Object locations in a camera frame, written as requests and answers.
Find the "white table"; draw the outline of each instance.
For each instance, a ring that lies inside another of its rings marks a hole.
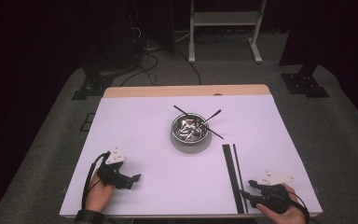
[[[209,118],[210,145],[199,153],[178,150],[171,141],[172,121],[181,112]],[[238,214],[223,144],[235,144],[245,190],[247,180],[266,170],[292,175],[289,183],[312,216],[322,213],[304,165],[264,85],[109,88],[100,102],[60,212],[74,217],[90,165],[115,147],[127,157],[120,172],[142,174],[132,189],[116,189],[103,211],[108,217],[260,217]]]

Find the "hand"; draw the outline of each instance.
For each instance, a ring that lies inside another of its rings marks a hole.
[[[283,185],[287,189],[287,191],[295,193],[292,188],[285,184]],[[297,202],[297,197],[292,193],[289,193],[290,199]],[[283,214],[277,214],[261,203],[258,203],[256,207],[258,208],[258,210],[260,210],[260,212],[269,217],[276,224],[306,224],[304,214],[298,208],[290,204],[287,211]]]
[[[89,183],[89,187],[92,188],[89,190],[89,194],[87,195],[85,209],[101,213],[109,204],[115,186],[104,186],[100,177],[97,176],[97,172],[95,172]]]

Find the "shelf leg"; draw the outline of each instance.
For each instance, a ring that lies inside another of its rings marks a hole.
[[[260,31],[260,25],[261,25],[261,21],[263,20],[263,15],[264,15],[264,9],[266,8],[266,3],[267,0],[263,0],[261,3],[261,7],[258,10],[258,15],[257,15],[257,19],[255,22],[255,32],[252,38],[249,38],[249,45],[251,46],[251,50],[252,53],[254,54],[255,57],[255,62],[256,63],[262,63],[262,59],[260,56],[260,52],[258,51],[257,45],[255,44],[256,40],[257,40],[257,36],[258,36],[258,32]]]
[[[188,62],[196,62],[196,52],[194,50],[194,0],[191,0],[190,7],[190,40],[188,43]]]

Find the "floor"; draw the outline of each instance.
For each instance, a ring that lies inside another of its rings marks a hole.
[[[324,210],[317,216],[318,222],[358,223],[358,111],[336,78],[321,66],[314,77],[329,98],[290,94],[281,73],[296,72],[300,66],[278,66],[287,34],[259,35],[261,64],[254,62],[245,38],[248,35],[208,36],[207,43],[196,45],[196,62],[192,65],[186,60],[186,42],[180,42],[175,49],[183,55],[161,50],[151,53],[155,58],[144,56],[144,69],[155,66],[148,74],[126,81],[143,71],[137,68],[116,77],[112,86],[198,85],[200,80],[202,85],[266,84]],[[60,217],[59,212],[87,138],[81,126],[89,113],[95,113],[101,100],[101,96],[72,100],[85,77],[79,68],[63,87],[0,202],[0,224],[72,223]],[[271,223],[264,217],[256,221]]]

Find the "white mount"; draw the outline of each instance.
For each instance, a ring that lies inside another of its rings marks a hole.
[[[122,162],[126,160],[126,158],[124,157],[124,155],[122,155],[117,148],[115,148],[109,155],[109,158],[107,158],[106,160],[106,165],[110,165],[113,163],[118,163],[118,162]]]
[[[295,178],[291,175],[284,175],[277,172],[266,171],[265,176],[262,179],[257,180],[258,185],[273,186],[284,184],[290,181],[294,181]]]

